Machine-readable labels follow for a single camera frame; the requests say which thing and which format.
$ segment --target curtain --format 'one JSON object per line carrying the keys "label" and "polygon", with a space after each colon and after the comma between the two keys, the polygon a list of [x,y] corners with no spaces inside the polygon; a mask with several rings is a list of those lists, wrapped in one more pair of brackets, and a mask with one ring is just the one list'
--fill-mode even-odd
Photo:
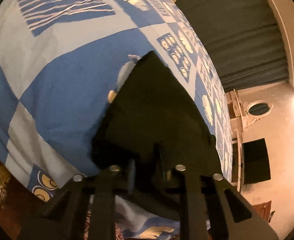
{"label": "curtain", "polygon": [[266,0],[178,0],[225,92],[289,80],[276,19]]}

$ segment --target oval mirror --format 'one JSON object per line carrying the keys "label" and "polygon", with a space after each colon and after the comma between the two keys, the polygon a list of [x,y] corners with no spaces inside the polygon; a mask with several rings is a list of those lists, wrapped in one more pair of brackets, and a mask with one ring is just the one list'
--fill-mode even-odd
{"label": "oval mirror", "polygon": [[258,103],[249,108],[248,112],[252,115],[262,115],[269,111],[267,103]]}

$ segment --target metal screw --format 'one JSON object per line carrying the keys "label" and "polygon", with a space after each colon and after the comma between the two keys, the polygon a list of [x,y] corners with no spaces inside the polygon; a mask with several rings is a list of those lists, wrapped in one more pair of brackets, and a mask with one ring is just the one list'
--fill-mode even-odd
{"label": "metal screw", "polygon": [[81,174],[76,174],[76,175],[74,175],[74,177],[73,177],[73,181],[75,181],[75,182],[80,182],[80,181],[82,181],[83,180],[83,175],[81,175]]}
{"label": "metal screw", "polygon": [[112,165],[112,166],[109,166],[109,170],[110,171],[120,171],[120,167],[117,165]]}
{"label": "metal screw", "polygon": [[176,170],[178,171],[185,171],[186,170],[186,166],[185,165],[182,165],[182,164],[178,164],[176,165]]}
{"label": "metal screw", "polygon": [[213,178],[214,178],[214,180],[218,180],[218,181],[220,181],[220,180],[223,179],[223,176],[222,176],[221,174],[219,174],[219,173],[215,173],[215,174],[213,175]]}

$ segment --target striped pattern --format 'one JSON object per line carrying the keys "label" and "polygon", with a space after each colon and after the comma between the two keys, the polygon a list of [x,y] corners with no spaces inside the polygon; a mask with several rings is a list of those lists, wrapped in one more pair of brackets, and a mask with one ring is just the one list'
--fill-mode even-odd
{"label": "striped pattern", "polygon": [[72,22],[114,14],[103,0],[18,0],[20,11],[34,35],[57,22]]}

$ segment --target blue and white bedspread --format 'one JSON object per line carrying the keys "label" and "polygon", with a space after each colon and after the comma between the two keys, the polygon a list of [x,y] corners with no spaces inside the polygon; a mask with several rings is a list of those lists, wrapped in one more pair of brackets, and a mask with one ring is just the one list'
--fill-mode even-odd
{"label": "blue and white bedspread", "polygon": [[[135,62],[154,50],[194,99],[231,179],[226,98],[171,0],[4,0],[0,6],[0,160],[48,201],[74,174],[98,173],[91,139]],[[167,239],[179,223],[117,198],[125,237]]]}

